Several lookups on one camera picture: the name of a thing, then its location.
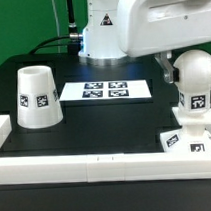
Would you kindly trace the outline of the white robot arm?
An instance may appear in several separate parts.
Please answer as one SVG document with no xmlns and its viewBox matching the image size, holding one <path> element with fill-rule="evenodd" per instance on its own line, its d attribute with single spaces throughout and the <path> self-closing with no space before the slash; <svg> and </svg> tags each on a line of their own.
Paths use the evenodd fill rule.
<svg viewBox="0 0 211 211">
<path fill-rule="evenodd" d="M 81 62 L 117 65 L 153 54 L 168 83 L 179 80 L 171 52 L 211 42 L 211 0 L 88 0 Z"/>
</svg>

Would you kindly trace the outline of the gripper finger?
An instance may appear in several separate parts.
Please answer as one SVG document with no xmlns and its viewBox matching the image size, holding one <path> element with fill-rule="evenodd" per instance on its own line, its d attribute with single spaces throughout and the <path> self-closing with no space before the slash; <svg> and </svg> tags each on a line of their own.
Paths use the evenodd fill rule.
<svg viewBox="0 0 211 211">
<path fill-rule="evenodd" d="M 171 51 L 163 51 L 155 55 L 156 62 L 159 63 L 164 72 L 164 81 L 171 84 L 178 81 L 178 69 L 175 68 L 169 59 L 172 57 Z"/>
</svg>

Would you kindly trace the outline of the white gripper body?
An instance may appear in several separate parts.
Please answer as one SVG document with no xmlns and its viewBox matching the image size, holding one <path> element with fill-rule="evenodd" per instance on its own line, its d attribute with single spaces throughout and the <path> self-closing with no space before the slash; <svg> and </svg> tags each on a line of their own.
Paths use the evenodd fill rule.
<svg viewBox="0 0 211 211">
<path fill-rule="evenodd" d="M 119 47 L 131 57 L 211 41 L 211 0 L 119 0 Z"/>
</svg>

